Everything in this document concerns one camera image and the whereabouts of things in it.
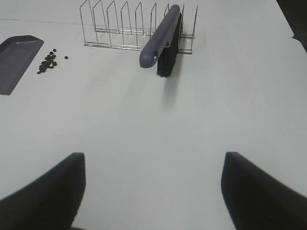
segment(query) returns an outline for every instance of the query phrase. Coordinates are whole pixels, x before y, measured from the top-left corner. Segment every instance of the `black bristles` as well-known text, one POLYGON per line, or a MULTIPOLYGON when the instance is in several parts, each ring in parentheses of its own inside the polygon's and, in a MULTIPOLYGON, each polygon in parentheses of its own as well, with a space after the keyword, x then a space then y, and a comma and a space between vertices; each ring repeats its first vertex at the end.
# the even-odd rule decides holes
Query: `black bristles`
POLYGON ((161 77, 169 77, 175 65, 176 56, 179 50, 178 43, 180 39, 181 14, 179 15, 177 26, 170 47, 163 49, 158 58, 157 74, 161 77))

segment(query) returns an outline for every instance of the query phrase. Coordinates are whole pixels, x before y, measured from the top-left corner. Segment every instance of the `white table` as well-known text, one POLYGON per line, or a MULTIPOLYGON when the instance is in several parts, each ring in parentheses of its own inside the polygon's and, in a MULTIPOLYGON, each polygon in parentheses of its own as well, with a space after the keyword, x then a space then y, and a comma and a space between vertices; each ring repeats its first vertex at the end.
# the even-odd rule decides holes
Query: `white table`
POLYGON ((275 0, 199 1, 195 52, 169 79, 137 51, 84 47, 81 2, 0 0, 0 41, 45 41, 0 96, 0 198, 76 151, 87 186, 74 226, 87 230, 233 230, 227 151, 307 196, 307 55, 275 0), (54 47, 59 66, 37 75, 54 47))

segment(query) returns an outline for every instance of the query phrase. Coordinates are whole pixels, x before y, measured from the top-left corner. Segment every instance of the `metal wire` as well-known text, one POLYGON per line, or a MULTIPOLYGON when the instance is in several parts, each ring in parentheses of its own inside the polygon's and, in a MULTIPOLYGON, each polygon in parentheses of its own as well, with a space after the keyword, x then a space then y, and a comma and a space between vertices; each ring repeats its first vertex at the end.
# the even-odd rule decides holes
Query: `metal wire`
MULTIPOLYGON (((180 38, 183 38, 185 40, 189 40, 190 41, 190 48, 180 48, 178 53, 180 54, 192 54, 193 52, 193 40, 195 38, 195 27, 196 27, 196 20, 197 20, 197 14, 198 14, 198 5, 196 7, 196 11, 195 11, 195 15, 194 15, 194 22, 193 22, 193 31, 191 34, 189 33, 182 33, 182 28, 183 28, 183 24, 184 24, 184 8, 185 5, 183 5, 182 7, 182 17, 181 17, 181 23, 180 23, 180 38)), ((166 15, 166 13, 169 10, 169 3, 166 5, 166 8, 164 10, 164 16, 166 15)), ((119 24, 118 24, 118 16, 117 16, 117 10, 116 10, 116 3, 115 0, 112 0, 111 3, 108 5, 108 7, 106 8, 106 17, 105 17, 105 9, 102 3, 102 0, 98 0, 98 2, 94 5, 93 8, 91 8, 91 4, 90 4, 90 0, 85 0, 82 5, 80 6, 80 18, 81 18, 81 23, 82 23, 82 30, 83 30, 83 38, 84 38, 84 45, 85 46, 92 46, 92 47, 102 47, 102 48, 114 48, 114 49, 125 49, 125 50, 142 50, 143 49, 143 44, 139 45, 139 41, 138 41, 138 36, 142 35, 142 36, 149 36, 151 37, 153 34, 153 29, 152 29, 152 24, 153 24, 153 11, 154 11, 154 16, 155 16, 155 21, 154 21, 154 29, 156 30, 156 23, 157 23, 157 4, 156 2, 154 3, 153 7, 151 8, 150 11, 150 28, 149 29, 145 29, 144 28, 144 20, 143 20, 143 9, 142 9, 142 2, 139 2, 137 7, 135 8, 135 28, 132 28, 131 26, 131 19, 130 19, 130 11, 129 11, 129 3, 128 1, 125 1, 125 3, 123 4, 123 6, 120 9, 120 22, 121 22, 121 29, 119 28, 119 24), (83 21, 83 8, 85 6, 85 4, 88 3, 88 7, 90 9, 91 12, 91 17, 92 17, 92 21, 93 21, 93 28, 94 28, 94 32, 95 32, 95 36, 96 36, 96 41, 88 41, 86 40, 86 34, 85 34, 85 29, 84 29, 84 21, 83 21), (100 3, 101 5, 101 10, 102 10, 102 15, 103 15, 103 19, 104 19, 104 23, 103 26, 101 25, 101 23, 98 23, 96 20, 96 14, 95 14, 95 9, 97 8, 98 4, 100 3), (114 5, 114 11, 115 11, 115 18, 110 18, 110 14, 109 14, 109 9, 110 7, 114 5), (126 7, 127 12, 128 12, 128 20, 129 20, 129 27, 124 27, 124 20, 123 20, 123 11, 124 8, 126 7), (142 20, 142 27, 138 28, 138 12, 141 11, 141 20, 142 20), (116 27, 112 27, 111 23, 114 22, 114 19, 116 19, 116 27), (100 42, 98 40, 98 33, 107 33, 108 34, 108 38, 109 38, 109 42, 100 42), (122 37, 122 44, 118 44, 118 43, 113 43, 111 40, 111 34, 121 34, 122 37), (126 39, 124 35, 134 35, 135 36, 135 45, 132 45, 131 43, 126 43, 126 39)))

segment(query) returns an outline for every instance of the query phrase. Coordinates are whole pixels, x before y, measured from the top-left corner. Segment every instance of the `wire rack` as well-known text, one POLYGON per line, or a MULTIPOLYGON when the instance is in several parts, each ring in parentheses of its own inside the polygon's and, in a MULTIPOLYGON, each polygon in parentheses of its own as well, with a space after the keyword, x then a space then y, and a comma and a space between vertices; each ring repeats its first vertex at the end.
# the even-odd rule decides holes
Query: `wire rack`
MULTIPOLYGON (((184 25, 184 8, 182 6, 181 27, 184 25)), ((169 10, 169 3, 163 12, 165 16, 169 10)), ((191 33, 181 33, 180 39, 184 38, 185 44, 181 44, 179 47, 180 54, 192 54, 193 53, 193 40, 195 38, 195 26, 197 19, 198 5, 196 7, 193 30, 191 33)), ((113 48, 113 49, 125 49, 125 50, 139 50, 141 51, 146 44, 146 41, 153 35, 157 28, 157 3, 154 3, 150 11, 150 27, 144 28, 143 8, 142 2, 139 2, 134 10, 134 26, 131 25, 131 17, 129 11, 129 3, 126 1, 120 8, 120 23, 118 23, 118 12, 116 9, 115 0, 112 0, 107 8, 104 8, 102 0, 99 0, 93 7, 91 7, 90 0, 80 6, 80 17, 82 23, 84 45, 93 47, 113 48), (85 24, 84 11, 88 7, 91 17, 91 23, 85 24), (98 21, 97 14, 100 14, 101 20, 98 21), (128 19, 129 25, 124 26, 123 18, 128 19), (86 34, 85 26, 91 26, 90 33, 86 34)))

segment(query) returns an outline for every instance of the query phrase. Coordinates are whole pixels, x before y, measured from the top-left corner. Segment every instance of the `handle hole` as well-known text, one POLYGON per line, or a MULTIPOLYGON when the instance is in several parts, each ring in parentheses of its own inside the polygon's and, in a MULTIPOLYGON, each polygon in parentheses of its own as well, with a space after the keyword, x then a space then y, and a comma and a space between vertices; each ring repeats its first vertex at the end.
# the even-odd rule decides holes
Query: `handle hole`
POLYGON ((153 56, 154 56, 154 59, 156 60, 156 59, 158 58, 158 52, 155 51, 154 54, 153 54, 153 56))

